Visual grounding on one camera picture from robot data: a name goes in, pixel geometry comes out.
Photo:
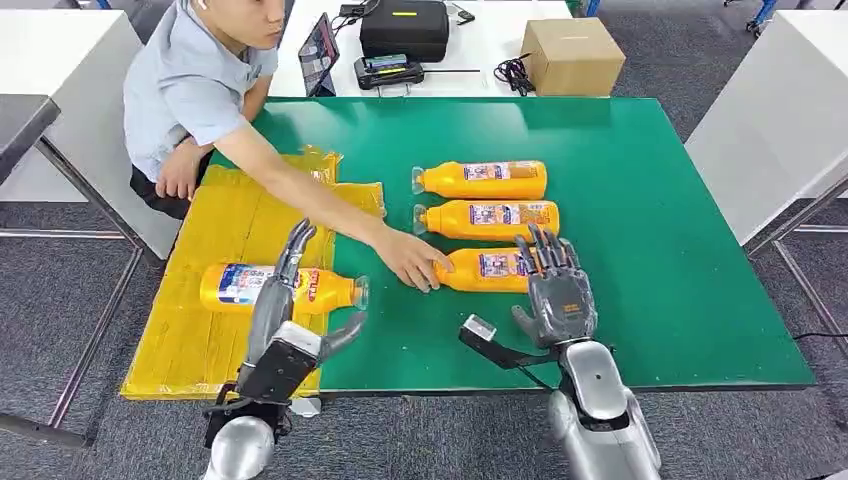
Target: green tabletop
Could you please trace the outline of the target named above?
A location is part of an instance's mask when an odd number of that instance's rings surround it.
[[[813,376],[734,240],[658,102],[611,98],[329,98],[271,100],[256,127],[281,152],[303,144],[344,155],[339,179],[382,181],[387,222],[411,231],[413,166],[534,159],[546,198],[580,254],[599,313],[634,388],[803,387]],[[227,164],[218,157],[218,163]],[[482,245],[426,239],[444,252]],[[324,392],[531,388],[463,345],[477,313],[504,345],[534,351],[509,315],[523,295],[422,294],[368,247],[338,236],[334,270],[371,278],[362,336],[323,367]],[[336,311],[330,328],[349,312]],[[555,366],[534,367],[556,383]]]

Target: bottle cap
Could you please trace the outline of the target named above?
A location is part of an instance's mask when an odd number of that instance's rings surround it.
[[[365,310],[368,308],[368,276],[358,277],[353,282],[353,306]]]
[[[415,205],[412,207],[412,233],[421,235],[427,231],[427,207]]]
[[[424,169],[412,167],[412,193],[418,195],[424,192]]]

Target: plastic bottle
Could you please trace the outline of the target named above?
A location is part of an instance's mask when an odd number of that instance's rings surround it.
[[[221,263],[206,269],[200,281],[200,302],[216,312],[253,311],[253,304],[273,266]],[[327,270],[301,268],[295,287],[296,313],[320,315],[337,308],[368,306],[368,277],[356,280]]]
[[[412,193],[433,192],[445,198],[539,200],[548,172],[542,162],[447,162],[427,170],[412,169]]]
[[[532,241],[530,222],[559,233],[559,209],[548,201],[451,200],[438,207],[416,205],[412,215],[416,235],[429,231],[448,238],[505,242],[521,235]]]
[[[517,247],[467,248],[448,255],[453,272],[435,263],[439,281],[464,292],[527,293],[527,272]]]

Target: gray carpet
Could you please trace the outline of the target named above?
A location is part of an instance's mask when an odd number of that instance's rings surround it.
[[[131,2],[140,34],[162,2]],[[681,138],[691,133],[752,40],[759,3],[604,0],[600,17],[628,60],[615,93],[658,97]],[[7,205],[0,224],[99,226],[85,206]],[[822,221],[848,224],[848,205]],[[787,241],[848,329],[848,246]],[[0,409],[44,419],[129,254],[120,243],[0,240]],[[753,262],[793,333],[820,330],[773,249]],[[117,395],[161,273],[142,265],[107,332],[67,426],[97,435],[83,452],[0,432],[0,480],[196,479],[202,402],[130,402]],[[800,480],[848,467],[848,361],[832,340],[800,341],[820,385],[798,392],[643,393],[638,397],[668,479]],[[338,399],[277,447],[266,478],[568,478],[540,395]]]

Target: man's arm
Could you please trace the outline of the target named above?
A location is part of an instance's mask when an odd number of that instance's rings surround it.
[[[390,228],[382,219],[345,202],[311,175],[280,159],[274,147],[245,123],[215,142],[215,148],[265,187],[300,210],[304,216],[369,245],[401,281],[422,291],[438,288],[433,271],[438,261],[448,270],[450,260],[423,240]]]
[[[262,111],[262,107],[265,106],[265,100],[268,98],[268,90],[271,89],[271,80],[273,78],[273,75],[259,77],[256,83],[253,84],[253,88],[244,93],[244,106],[241,109],[241,114],[244,115],[244,118],[248,122],[252,122],[259,115],[259,112]],[[191,136],[186,137],[181,142],[181,145],[187,148],[195,148],[195,154],[198,157],[206,155],[215,148],[211,143],[208,145],[198,145],[194,137]]]
[[[268,89],[271,88],[271,75],[263,75],[256,80],[253,88],[244,94],[244,107],[242,115],[248,122],[252,122],[268,98]],[[156,181],[156,194],[164,198],[166,195],[179,198],[194,198],[197,168],[200,159],[215,148],[212,143],[198,145],[192,136],[188,136],[174,147],[171,157],[176,161],[166,162]]]

